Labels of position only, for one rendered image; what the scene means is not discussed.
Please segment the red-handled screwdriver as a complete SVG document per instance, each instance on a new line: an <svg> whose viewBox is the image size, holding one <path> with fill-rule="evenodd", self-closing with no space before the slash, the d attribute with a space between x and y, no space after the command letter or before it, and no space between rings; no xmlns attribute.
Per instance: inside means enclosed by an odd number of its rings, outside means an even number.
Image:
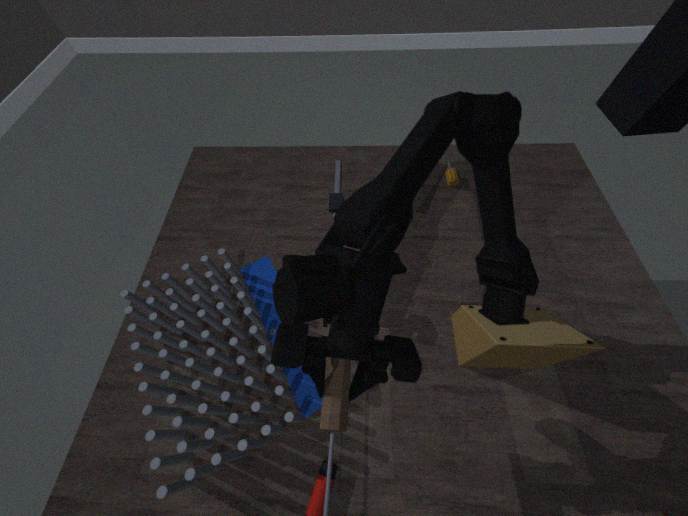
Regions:
<svg viewBox="0 0 688 516"><path fill-rule="evenodd" d="M324 514L327 468L328 461L323 460L305 516L323 516ZM331 488L337 469L338 466L332 464Z"/></svg>

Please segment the blue tape strip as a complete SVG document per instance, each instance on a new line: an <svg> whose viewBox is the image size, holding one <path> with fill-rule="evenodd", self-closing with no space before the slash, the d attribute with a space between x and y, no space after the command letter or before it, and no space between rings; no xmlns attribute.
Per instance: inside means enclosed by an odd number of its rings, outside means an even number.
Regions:
<svg viewBox="0 0 688 516"><path fill-rule="evenodd" d="M273 299L273 283L275 283L276 271L269 258L266 256L245 267L240 268L253 300L272 344L276 338L280 320L275 309ZM276 334L270 334L270 329L275 329ZM298 368L282 367L289 385L294 393L295 400L303 418L307 418L322 408L323 397L319 397L316 385L309 374L302 372L302 365Z"/></svg>

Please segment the yellow-handled screwdriver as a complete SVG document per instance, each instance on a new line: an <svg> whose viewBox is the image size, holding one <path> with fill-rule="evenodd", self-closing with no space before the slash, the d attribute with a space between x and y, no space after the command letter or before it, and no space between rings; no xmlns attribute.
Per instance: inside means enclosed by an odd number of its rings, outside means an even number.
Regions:
<svg viewBox="0 0 688 516"><path fill-rule="evenodd" d="M447 164L448 164L448 168L449 168L447 170L447 172L445 172L447 184L448 184L448 186L451 186L451 187L456 186L456 184L459 183L456 170L455 169L453 170L453 168L450 167L450 163L447 163Z"/></svg>

